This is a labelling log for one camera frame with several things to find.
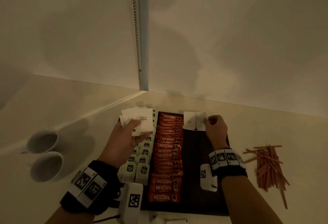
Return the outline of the person's left hand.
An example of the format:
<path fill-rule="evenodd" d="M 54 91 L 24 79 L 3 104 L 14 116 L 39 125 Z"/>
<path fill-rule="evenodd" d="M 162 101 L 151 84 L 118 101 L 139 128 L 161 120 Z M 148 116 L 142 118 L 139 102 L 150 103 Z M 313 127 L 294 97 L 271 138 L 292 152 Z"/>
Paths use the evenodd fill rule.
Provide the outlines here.
<path fill-rule="evenodd" d="M 121 124 L 118 122 L 97 159 L 117 169 L 129 159 L 136 145 L 150 136 L 149 132 L 140 136 L 132 136 L 132 131 L 121 131 L 120 128 Z"/>

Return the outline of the person's right hand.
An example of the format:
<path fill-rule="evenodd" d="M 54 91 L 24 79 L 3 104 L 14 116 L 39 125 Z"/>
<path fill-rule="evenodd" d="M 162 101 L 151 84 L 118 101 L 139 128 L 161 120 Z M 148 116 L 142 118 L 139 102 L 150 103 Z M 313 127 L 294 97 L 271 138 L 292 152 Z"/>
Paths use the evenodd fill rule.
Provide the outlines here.
<path fill-rule="evenodd" d="M 212 124 L 212 141 L 210 142 L 213 150 L 217 151 L 230 148 L 226 141 L 228 127 L 223 117 L 221 115 L 212 115 L 208 118 L 204 118 L 204 122 L 205 121 L 210 121 Z"/>

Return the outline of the bundle of white sugar packets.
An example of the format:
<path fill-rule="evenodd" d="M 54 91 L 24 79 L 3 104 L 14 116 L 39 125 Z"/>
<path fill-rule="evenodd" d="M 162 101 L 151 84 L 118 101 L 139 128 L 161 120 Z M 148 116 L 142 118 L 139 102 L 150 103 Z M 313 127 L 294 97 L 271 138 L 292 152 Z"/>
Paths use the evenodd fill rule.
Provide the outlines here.
<path fill-rule="evenodd" d="M 153 108 L 134 106 L 121 110 L 121 124 L 124 127 L 132 119 L 141 123 L 133 129 L 132 136 L 140 136 L 146 132 L 153 132 Z"/>

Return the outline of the white sugar packet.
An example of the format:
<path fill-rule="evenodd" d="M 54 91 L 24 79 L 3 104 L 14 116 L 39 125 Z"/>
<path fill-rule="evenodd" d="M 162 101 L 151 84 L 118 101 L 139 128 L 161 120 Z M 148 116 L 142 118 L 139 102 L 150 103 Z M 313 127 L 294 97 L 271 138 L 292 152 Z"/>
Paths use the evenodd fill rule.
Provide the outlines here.
<path fill-rule="evenodd" d="M 183 129 L 196 131 L 196 112 L 194 111 L 183 112 Z"/>
<path fill-rule="evenodd" d="M 207 118 L 206 112 L 196 112 L 196 131 L 206 131 L 204 118 Z"/>

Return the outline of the person's left forearm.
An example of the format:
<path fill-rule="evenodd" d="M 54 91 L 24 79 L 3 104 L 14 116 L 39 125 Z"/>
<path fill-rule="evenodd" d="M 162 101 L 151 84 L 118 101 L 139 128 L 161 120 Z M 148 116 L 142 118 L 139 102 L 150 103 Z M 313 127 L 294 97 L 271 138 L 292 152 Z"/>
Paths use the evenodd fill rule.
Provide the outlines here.
<path fill-rule="evenodd" d="M 44 224 L 92 224 L 95 214 L 73 214 L 59 207 Z"/>

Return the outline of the person's right forearm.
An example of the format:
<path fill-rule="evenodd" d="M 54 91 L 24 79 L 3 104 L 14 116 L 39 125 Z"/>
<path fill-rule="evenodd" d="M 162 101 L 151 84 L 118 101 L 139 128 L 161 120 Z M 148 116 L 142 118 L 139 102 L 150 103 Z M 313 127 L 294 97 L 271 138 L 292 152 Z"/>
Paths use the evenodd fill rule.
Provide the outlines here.
<path fill-rule="evenodd" d="M 283 224 L 247 177 L 227 176 L 221 186 L 232 224 Z"/>

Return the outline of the black right wristband with markers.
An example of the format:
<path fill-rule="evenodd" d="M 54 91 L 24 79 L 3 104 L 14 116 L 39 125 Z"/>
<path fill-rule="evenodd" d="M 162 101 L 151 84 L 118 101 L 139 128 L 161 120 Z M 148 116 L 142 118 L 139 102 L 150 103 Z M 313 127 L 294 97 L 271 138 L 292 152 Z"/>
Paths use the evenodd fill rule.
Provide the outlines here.
<path fill-rule="evenodd" d="M 248 177 L 241 156 L 231 148 L 215 150 L 208 154 L 213 175 L 222 181 L 227 176 Z"/>

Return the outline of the black wristband with markers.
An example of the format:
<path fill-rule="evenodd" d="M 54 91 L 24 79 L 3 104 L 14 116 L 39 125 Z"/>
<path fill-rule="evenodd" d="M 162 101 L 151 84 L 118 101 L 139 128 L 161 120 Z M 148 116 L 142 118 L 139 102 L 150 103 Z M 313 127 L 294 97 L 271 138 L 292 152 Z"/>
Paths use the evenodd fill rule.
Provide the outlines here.
<path fill-rule="evenodd" d="M 241 156 L 231 148 L 215 150 L 208 154 L 213 175 L 222 181 L 227 176 L 248 177 Z"/>
<path fill-rule="evenodd" d="M 109 164 L 92 161 L 70 185 L 61 207 L 71 214 L 102 214 L 121 188 L 117 173 Z"/>

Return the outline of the rows of white tea bags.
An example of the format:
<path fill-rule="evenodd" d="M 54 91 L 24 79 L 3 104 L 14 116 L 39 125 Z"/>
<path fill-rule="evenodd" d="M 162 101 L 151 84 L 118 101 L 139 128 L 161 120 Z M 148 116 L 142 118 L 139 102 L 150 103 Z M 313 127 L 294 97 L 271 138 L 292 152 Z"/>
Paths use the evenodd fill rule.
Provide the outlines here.
<path fill-rule="evenodd" d="M 122 127 L 132 119 L 140 119 L 141 121 L 141 124 L 132 132 L 133 138 L 146 132 L 150 135 L 135 145 L 127 161 L 120 166 L 117 176 L 121 183 L 139 183 L 147 186 L 150 162 L 154 150 L 158 111 L 151 107 L 128 105 L 127 109 L 122 110 L 119 116 Z"/>

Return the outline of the black tray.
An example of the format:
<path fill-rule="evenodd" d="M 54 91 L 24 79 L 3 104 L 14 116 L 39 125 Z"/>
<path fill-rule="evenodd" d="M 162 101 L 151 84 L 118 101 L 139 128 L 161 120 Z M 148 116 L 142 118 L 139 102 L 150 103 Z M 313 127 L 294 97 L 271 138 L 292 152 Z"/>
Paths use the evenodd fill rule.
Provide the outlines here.
<path fill-rule="evenodd" d="M 141 210 L 228 216 L 228 209 L 220 186 L 218 185 L 217 192 L 206 191 L 200 187 L 200 166 L 210 164 L 208 154 L 211 151 L 211 143 L 204 131 L 183 129 L 182 161 L 184 173 L 180 203 L 149 203 L 148 181 L 148 185 L 143 186 Z"/>

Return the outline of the row of red coffee sachets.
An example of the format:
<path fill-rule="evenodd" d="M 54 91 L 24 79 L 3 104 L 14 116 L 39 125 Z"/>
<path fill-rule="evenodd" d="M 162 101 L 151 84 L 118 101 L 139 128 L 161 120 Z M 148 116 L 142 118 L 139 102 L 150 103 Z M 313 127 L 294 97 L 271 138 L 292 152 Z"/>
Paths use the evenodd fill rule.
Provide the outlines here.
<path fill-rule="evenodd" d="M 159 112 L 150 162 L 149 203 L 180 203 L 183 116 Z"/>

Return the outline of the pile of orange stir sticks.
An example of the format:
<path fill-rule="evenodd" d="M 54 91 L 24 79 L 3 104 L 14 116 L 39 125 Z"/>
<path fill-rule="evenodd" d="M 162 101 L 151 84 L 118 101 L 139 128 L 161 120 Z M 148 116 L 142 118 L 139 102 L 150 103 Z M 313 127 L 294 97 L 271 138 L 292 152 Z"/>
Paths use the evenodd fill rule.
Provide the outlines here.
<path fill-rule="evenodd" d="M 245 149 L 244 155 L 252 154 L 253 157 L 244 160 L 244 163 L 256 161 L 257 168 L 255 170 L 257 186 L 268 192 L 270 188 L 277 188 L 280 191 L 284 208 L 288 209 L 287 199 L 285 196 L 286 186 L 290 186 L 289 181 L 285 177 L 281 165 L 283 162 L 277 154 L 276 149 L 283 147 L 282 145 L 266 145 L 256 146 L 252 149 Z"/>

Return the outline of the black left wristband with markers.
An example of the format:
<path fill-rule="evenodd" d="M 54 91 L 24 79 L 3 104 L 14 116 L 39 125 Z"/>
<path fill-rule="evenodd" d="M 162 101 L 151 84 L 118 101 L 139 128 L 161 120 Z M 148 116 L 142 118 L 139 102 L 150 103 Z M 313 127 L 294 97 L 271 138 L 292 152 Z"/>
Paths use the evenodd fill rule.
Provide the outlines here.
<path fill-rule="evenodd" d="M 117 173 L 109 164 L 92 161 L 70 185 L 61 207 L 71 214 L 102 214 L 121 188 Z"/>

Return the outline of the white cup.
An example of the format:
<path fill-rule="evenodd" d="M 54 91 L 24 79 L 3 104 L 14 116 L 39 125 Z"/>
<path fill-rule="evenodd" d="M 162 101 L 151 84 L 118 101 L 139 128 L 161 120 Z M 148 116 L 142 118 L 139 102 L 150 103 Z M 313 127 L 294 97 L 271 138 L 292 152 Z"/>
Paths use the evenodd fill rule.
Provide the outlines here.
<path fill-rule="evenodd" d="M 64 157 L 60 152 L 51 151 L 42 154 L 30 168 L 30 177 L 37 183 L 55 180 L 63 171 Z"/>
<path fill-rule="evenodd" d="M 20 154 L 41 155 L 51 151 L 59 151 L 60 134 L 55 129 L 44 129 L 34 133 Z"/>

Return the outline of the metal wall corner strip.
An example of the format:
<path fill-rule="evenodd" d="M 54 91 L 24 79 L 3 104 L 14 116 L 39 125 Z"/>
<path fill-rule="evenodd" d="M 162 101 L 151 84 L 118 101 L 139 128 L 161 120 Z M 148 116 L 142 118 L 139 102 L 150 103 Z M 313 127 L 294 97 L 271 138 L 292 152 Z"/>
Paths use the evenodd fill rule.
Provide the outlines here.
<path fill-rule="evenodd" d="M 149 0 L 131 0 L 139 89 L 149 91 Z"/>

